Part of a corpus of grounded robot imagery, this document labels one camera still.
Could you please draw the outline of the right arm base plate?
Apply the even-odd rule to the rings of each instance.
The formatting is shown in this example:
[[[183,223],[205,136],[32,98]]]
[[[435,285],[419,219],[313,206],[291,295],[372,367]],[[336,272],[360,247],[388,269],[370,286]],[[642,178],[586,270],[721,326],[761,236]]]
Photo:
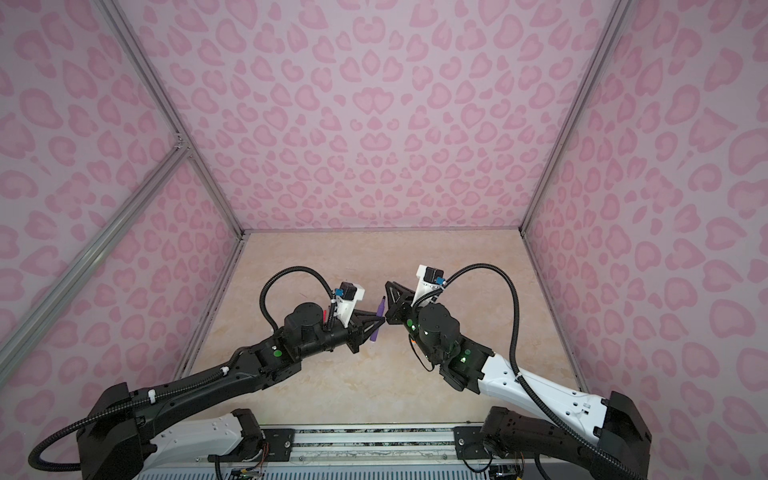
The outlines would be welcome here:
[[[507,431],[485,433],[479,425],[459,425],[452,428],[455,453],[461,460],[533,459],[533,451]]]

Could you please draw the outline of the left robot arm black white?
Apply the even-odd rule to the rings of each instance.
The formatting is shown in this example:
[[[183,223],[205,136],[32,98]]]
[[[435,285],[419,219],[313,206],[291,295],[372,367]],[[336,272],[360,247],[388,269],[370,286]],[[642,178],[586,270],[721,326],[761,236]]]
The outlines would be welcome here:
[[[226,400],[288,379],[310,356],[343,346],[356,353],[384,321],[356,310],[347,324],[327,325],[322,308],[306,302],[275,334],[238,348],[220,365],[154,387],[131,390],[119,383],[107,388],[89,413],[94,423],[76,433],[82,477],[134,478],[159,452],[163,431]]]

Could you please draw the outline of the purple marker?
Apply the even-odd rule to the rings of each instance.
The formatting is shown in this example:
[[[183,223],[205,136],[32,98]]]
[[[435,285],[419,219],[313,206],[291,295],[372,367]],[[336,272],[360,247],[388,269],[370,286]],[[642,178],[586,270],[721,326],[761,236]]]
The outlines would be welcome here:
[[[383,296],[381,298],[381,301],[380,301],[379,306],[377,308],[376,315],[378,317],[384,317],[385,316],[385,312],[386,312],[386,308],[387,308],[387,298],[385,296]],[[382,326],[383,322],[384,322],[384,320],[378,321],[376,323],[375,328],[371,331],[371,336],[369,337],[369,340],[371,342],[375,342],[377,340],[378,330]]]

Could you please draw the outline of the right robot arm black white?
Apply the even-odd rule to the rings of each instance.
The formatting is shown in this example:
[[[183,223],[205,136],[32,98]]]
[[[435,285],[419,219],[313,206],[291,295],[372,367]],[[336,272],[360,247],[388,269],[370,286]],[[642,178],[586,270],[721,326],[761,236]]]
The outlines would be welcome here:
[[[481,443],[490,453],[545,455],[583,468],[594,479],[647,477],[652,434],[628,396],[601,397],[514,368],[463,335],[444,305],[419,301],[396,282],[385,289],[388,322],[405,326],[448,385],[506,402],[489,411],[481,429]]]

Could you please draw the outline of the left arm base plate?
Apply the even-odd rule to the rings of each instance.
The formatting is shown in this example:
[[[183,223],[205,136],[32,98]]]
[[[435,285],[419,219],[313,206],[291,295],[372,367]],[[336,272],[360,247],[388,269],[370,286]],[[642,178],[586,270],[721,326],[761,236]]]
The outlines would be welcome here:
[[[240,438],[234,447],[222,455],[209,454],[209,463],[243,463],[261,461],[287,462],[293,449],[296,430],[291,428],[268,428],[266,430],[240,430]]]

